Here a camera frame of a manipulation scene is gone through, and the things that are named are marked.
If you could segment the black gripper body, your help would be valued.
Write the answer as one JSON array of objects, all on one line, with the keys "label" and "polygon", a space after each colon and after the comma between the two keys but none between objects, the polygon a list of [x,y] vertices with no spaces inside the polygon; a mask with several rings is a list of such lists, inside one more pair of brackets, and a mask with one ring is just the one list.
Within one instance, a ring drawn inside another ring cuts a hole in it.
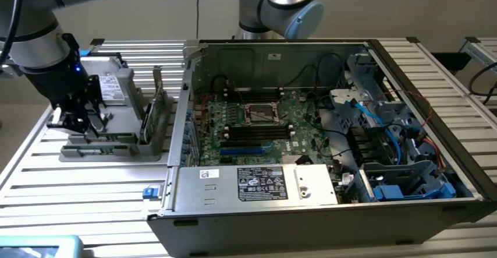
[{"label": "black gripper body", "polygon": [[61,62],[43,69],[24,68],[23,71],[53,109],[85,109],[92,96],[93,78],[80,62]]}]

